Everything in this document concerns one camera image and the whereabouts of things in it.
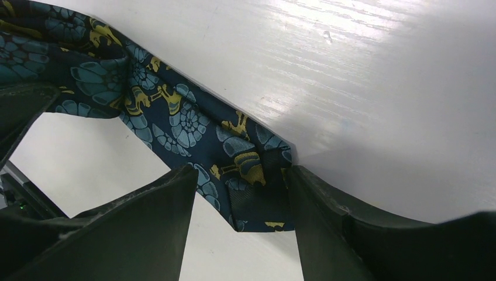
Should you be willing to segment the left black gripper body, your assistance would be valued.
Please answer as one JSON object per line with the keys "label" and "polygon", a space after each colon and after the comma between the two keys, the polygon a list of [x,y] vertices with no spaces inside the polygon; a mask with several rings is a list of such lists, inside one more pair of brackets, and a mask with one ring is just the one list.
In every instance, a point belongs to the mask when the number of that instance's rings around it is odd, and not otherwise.
{"label": "left black gripper body", "polygon": [[11,161],[1,169],[1,196],[7,207],[36,220],[67,218],[66,214]]}

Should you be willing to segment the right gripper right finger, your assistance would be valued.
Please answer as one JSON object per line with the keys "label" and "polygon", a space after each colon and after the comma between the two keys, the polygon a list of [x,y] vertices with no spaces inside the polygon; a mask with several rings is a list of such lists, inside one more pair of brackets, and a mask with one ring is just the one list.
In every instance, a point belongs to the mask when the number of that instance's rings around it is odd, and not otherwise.
{"label": "right gripper right finger", "polygon": [[287,172],[305,280],[494,280],[495,212],[439,224],[395,215],[302,166]]}

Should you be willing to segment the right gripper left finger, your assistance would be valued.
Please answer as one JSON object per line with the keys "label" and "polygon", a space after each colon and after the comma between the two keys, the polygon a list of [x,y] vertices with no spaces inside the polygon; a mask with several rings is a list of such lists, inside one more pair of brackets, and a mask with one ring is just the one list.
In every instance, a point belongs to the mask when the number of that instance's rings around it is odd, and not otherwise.
{"label": "right gripper left finger", "polygon": [[197,178],[185,165],[74,218],[1,211],[1,279],[178,280]]}

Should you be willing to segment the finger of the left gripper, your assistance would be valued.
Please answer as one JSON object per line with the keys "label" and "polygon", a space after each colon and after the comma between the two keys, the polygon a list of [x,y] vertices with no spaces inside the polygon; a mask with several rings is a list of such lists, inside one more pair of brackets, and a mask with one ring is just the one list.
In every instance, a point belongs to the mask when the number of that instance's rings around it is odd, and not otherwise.
{"label": "finger of the left gripper", "polygon": [[1,85],[1,167],[35,120],[55,102],[60,90],[49,83]]}

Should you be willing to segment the blue patterned tie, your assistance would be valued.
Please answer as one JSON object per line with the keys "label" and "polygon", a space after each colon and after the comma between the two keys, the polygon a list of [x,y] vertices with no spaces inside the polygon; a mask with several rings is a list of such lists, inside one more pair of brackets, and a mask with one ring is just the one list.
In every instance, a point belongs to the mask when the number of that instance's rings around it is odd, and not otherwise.
{"label": "blue patterned tie", "polygon": [[108,24],[35,1],[1,2],[1,83],[48,82],[49,112],[120,120],[238,232],[292,231],[288,144]]}

